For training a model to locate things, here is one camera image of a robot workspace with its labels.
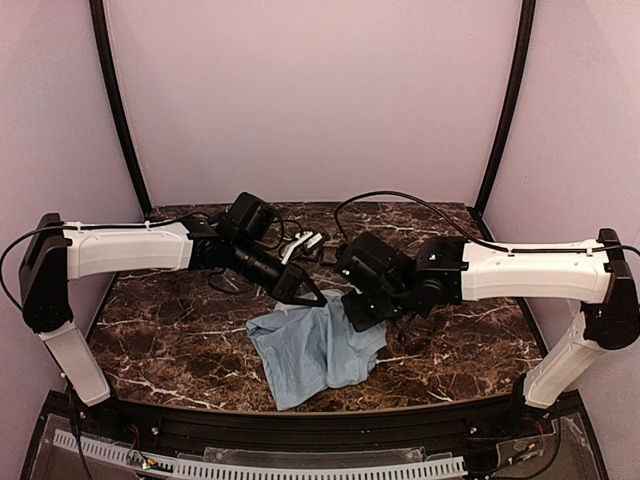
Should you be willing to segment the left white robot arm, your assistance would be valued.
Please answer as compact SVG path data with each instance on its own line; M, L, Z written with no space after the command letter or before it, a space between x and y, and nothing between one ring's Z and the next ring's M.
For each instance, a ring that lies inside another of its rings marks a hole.
M13 242L28 247L19 266L20 295L9 300L79 400L94 407L112 393L74 322L69 281L123 271L230 270L282 304L323 307L327 300L308 273L288 258L276 258L262 243L271 224L283 222L275 206L248 192L211 217L195 212L109 225L64 222L57 213L46 214L36 229Z

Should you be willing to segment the light blue printed t-shirt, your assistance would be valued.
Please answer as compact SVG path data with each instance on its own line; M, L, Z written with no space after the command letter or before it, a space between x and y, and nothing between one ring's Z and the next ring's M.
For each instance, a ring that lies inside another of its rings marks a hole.
M376 366L386 347L386 326L357 332L349 322L340 290L328 289L323 307L276 304L246 322L276 409L297 407L327 389L357 385Z

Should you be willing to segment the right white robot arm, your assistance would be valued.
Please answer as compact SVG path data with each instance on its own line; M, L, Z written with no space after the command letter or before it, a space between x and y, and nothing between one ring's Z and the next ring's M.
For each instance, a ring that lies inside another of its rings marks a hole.
M410 257L365 232L339 250L335 270L354 288L343 304L357 331L465 301L579 302L558 343L513 389L517 404L546 410L601 355L638 339L639 302L627 249L614 230L603 229L595 239L568 244L434 237Z

